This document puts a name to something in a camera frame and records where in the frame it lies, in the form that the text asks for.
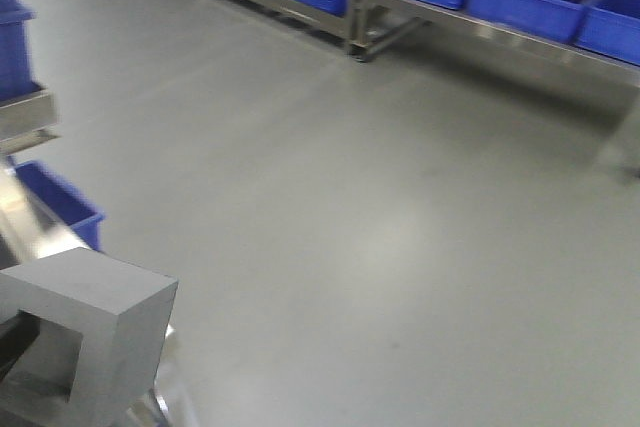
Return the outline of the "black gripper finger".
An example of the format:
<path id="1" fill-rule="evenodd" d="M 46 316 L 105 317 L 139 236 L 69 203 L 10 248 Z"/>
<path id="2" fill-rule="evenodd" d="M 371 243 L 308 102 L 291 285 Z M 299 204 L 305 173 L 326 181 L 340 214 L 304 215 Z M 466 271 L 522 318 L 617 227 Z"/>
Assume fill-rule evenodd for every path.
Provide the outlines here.
<path id="1" fill-rule="evenodd" d="M 1 380 L 4 380 L 39 335 L 40 319 L 26 312 L 19 312 L 1 324 Z"/>

